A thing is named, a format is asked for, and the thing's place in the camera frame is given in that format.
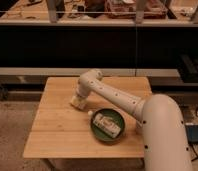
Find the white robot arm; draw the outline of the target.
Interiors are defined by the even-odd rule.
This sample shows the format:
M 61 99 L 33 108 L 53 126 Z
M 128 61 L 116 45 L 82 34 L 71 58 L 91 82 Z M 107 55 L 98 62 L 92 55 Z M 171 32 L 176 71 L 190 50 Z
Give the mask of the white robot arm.
M 178 104 L 164 94 L 147 99 L 128 94 L 101 81 L 99 69 L 83 73 L 75 96 L 79 109 L 93 91 L 134 117 L 142 125 L 145 171 L 193 171 L 185 123 Z

